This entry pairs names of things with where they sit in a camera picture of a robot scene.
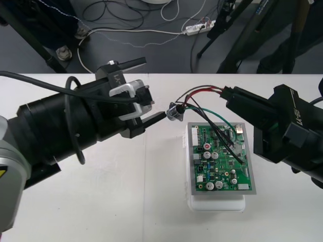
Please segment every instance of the connector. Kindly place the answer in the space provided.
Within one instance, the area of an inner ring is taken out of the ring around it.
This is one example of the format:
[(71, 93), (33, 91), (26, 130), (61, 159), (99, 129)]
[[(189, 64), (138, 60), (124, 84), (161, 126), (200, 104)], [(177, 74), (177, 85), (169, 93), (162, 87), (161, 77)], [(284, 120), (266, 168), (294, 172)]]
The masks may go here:
[(211, 23), (207, 22), (205, 24), (196, 24), (196, 25), (193, 25), (193, 26), (187, 26), (185, 28), (185, 33), (190, 36), (190, 35), (194, 35), (194, 34), (197, 34), (198, 32), (199, 33), (204, 33), (204, 32), (208, 32), (211, 30), (211, 28), (214, 27), (214, 24), (215, 24), (215, 20), (213, 20)]
[(234, 90), (231, 87), (224, 87), (222, 93), (220, 94), (220, 98), (223, 98), (227, 101), (229, 101), (229, 99), (232, 97), (232, 95), (234, 94)]
[(185, 109), (182, 105), (171, 102), (169, 109), (166, 111), (166, 115), (169, 120), (183, 121)]

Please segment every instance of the capacitor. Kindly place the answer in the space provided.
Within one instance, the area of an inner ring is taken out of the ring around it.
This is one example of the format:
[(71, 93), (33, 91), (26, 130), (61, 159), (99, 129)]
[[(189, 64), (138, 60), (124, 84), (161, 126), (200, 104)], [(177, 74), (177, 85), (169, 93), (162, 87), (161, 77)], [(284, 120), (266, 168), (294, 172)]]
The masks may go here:
[(203, 158), (204, 159), (210, 159), (210, 157), (211, 157), (211, 153), (210, 152), (208, 152), (208, 151), (205, 151), (204, 153), (203, 153)]
[(207, 183), (205, 188), (209, 191), (212, 191), (214, 189), (214, 184), (213, 183)]
[(212, 158), (213, 160), (218, 159), (218, 157), (219, 157), (219, 154), (217, 154), (216, 152), (213, 152), (213, 153), (211, 154), (211, 158)]
[(237, 184), (237, 183), (238, 183), (238, 180), (237, 180), (237, 179), (232, 179), (232, 180), (231, 180), (231, 184), (235, 185), (235, 184)]
[(205, 143), (203, 145), (203, 148), (204, 148), (204, 150), (210, 150), (211, 149), (211, 145), (209, 143)]
[(223, 187), (223, 183), (222, 183), (222, 181), (217, 181), (217, 182), (216, 182), (216, 188), (217, 188), (217, 189), (222, 189), (222, 187)]

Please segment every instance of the electrolytic capacitor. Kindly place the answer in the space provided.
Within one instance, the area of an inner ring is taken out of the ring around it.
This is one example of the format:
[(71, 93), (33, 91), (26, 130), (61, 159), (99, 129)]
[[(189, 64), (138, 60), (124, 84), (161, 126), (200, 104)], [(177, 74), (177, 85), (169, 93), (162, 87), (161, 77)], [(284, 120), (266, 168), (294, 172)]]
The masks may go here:
[(205, 151), (204, 153), (203, 153), (203, 158), (204, 159), (210, 159), (210, 157), (211, 157), (211, 153), (210, 152), (208, 152), (208, 151)]

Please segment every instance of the green circuit board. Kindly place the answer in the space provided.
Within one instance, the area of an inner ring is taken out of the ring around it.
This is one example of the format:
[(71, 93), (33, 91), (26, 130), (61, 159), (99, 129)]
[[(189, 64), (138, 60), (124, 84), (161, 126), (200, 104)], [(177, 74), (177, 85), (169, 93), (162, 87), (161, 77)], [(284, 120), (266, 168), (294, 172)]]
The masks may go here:
[[(231, 140), (234, 141), (232, 151), (243, 161), (239, 163), (223, 146), (215, 135), (210, 126), (192, 126), (197, 128), (198, 145), (193, 146), (194, 153), (194, 169), (195, 169), (195, 184), (196, 191), (210, 191), (206, 188), (210, 183), (214, 184), (213, 190), (219, 191), (237, 191), (237, 190), (252, 190), (251, 178), (248, 168), (248, 157), (245, 149), (244, 136), (241, 126), (237, 133), (237, 126), (234, 126), (235, 132), (229, 126), (219, 126), (219, 128), (226, 134), (230, 135)], [(218, 158), (213, 155), (211, 158), (205, 158), (203, 154), (209, 152), (210, 154), (218, 154)]]

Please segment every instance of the yellow warning label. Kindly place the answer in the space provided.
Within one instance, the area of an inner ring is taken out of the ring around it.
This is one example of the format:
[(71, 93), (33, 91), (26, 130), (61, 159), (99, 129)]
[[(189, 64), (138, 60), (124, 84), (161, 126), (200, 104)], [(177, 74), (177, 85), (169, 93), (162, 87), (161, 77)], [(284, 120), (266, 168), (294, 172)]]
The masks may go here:
[(0, 178), (6, 173), (6, 170), (0, 170)]

